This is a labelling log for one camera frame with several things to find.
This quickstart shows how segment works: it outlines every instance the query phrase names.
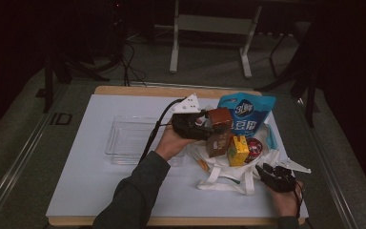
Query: chip bag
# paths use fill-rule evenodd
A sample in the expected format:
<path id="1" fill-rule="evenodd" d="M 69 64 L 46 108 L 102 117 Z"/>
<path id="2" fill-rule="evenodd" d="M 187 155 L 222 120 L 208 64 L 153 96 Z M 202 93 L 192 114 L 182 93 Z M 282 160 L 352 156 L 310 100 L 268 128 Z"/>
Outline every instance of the chip bag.
<path id="1" fill-rule="evenodd" d="M 218 108 L 228 108 L 233 119 L 232 133 L 253 137 L 275 105 L 275 97 L 246 93 L 227 94 L 218 102 Z"/>

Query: yellow box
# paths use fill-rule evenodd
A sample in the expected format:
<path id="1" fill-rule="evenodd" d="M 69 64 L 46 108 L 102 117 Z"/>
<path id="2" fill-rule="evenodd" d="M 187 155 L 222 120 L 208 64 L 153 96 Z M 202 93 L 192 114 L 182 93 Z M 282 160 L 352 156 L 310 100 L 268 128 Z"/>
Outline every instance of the yellow box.
<path id="1" fill-rule="evenodd" d="M 230 147 L 228 148 L 228 160 L 230 166 L 242 166 L 246 157 L 249 155 L 249 147 L 244 135 L 233 136 Z"/>

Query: white stand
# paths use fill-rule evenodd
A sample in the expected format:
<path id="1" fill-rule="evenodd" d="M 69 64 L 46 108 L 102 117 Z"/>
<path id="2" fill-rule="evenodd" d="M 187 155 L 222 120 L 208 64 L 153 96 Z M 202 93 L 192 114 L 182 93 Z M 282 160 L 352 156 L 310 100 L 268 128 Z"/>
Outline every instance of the white stand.
<path id="1" fill-rule="evenodd" d="M 257 7 L 253 19 L 222 18 L 197 16 L 188 14 L 179 14 L 179 0 L 174 1 L 174 25 L 173 25 L 173 49 L 170 73 L 177 73 L 177 63 L 179 55 L 178 36 L 179 30 L 182 31 L 209 31 L 225 32 L 233 34 L 247 35 L 246 43 L 239 50 L 242 60 L 243 72 L 246 78 L 252 77 L 251 67 L 249 65 L 248 50 L 254 37 L 254 31 L 257 25 L 258 17 L 261 13 L 261 6 Z"/>

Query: person's right hand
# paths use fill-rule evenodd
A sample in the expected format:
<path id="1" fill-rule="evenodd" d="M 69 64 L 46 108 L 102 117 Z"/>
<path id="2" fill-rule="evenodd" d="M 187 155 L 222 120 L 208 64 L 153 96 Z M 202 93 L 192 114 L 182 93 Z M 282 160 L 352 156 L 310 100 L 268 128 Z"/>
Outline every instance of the person's right hand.
<path id="1" fill-rule="evenodd" d="M 298 195 L 298 199 L 302 199 L 301 196 L 301 188 L 303 187 L 303 183 L 301 181 L 297 181 L 299 185 L 296 185 L 295 191 Z M 272 195 L 275 209 L 278 212 L 280 217 L 296 217 L 298 211 L 298 203 L 296 201 L 296 197 L 294 192 L 289 193 L 278 193 L 266 186 Z"/>
<path id="2" fill-rule="evenodd" d="M 166 161 L 176 156 L 183 148 L 190 143 L 196 142 L 194 139 L 186 139 L 179 136 L 174 130 L 171 123 L 165 128 L 161 139 L 155 149 L 155 152 L 162 156 Z"/>

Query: clear plastic container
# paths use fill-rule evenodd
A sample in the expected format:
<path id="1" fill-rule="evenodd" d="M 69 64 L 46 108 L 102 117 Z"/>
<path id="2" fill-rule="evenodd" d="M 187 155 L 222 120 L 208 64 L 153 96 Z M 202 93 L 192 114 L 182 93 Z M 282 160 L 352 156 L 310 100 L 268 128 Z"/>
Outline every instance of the clear plastic container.
<path id="1" fill-rule="evenodd" d="M 112 155 L 113 164 L 138 164 L 145 146 L 153 130 L 157 118 L 139 116 L 116 116 L 112 123 L 106 154 Z M 164 132 L 160 127 L 150 150 L 158 144 Z M 171 166 L 181 166 L 185 151 L 174 156 L 169 162 Z"/>

